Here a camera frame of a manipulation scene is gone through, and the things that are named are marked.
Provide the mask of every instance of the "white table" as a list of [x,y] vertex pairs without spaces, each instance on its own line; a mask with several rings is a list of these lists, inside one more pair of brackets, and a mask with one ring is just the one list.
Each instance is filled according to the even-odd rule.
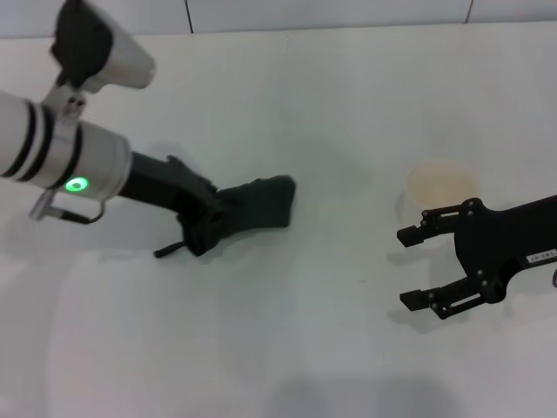
[[[557,24],[140,39],[156,81],[87,118],[222,187],[291,174],[292,227],[155,260],[180,237],[169,212],[33,223],[39,191],[0,183],[0,416],[555,415],[555,267],[441,321],[399,293],[462,278],[453,249],[396,232],[425,158],[471,166],[492,208],[555,193]],[[0,89],[40,100],[49,45],[0,42]]]

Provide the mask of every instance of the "sticker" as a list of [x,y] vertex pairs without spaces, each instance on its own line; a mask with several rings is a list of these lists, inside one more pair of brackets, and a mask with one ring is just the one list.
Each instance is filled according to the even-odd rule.
[[526,259],[528,260],[528,263],[533,264],[533,263],[539,263],[540,261],[545,261],[545,260],[550,260],[550,259],[555,259],[557,258],[557,250],[549,250],[549,251],[544,251],[543,253],[537,253],[537,254],[532,254],[532,255],[528,255],[526,257]]

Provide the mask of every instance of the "white wall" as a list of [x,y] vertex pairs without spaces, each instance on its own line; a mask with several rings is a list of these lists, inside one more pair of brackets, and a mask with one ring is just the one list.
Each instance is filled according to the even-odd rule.
[[[188,33],[184,0],[90,0],[134,33]],[[2,0],[0,37],[47,37],[62,0]]]
[[455,24],[469,0],[189,0],[195,32]]
[[555,0],[476,0],[471,23],[526,22],[557,19]]

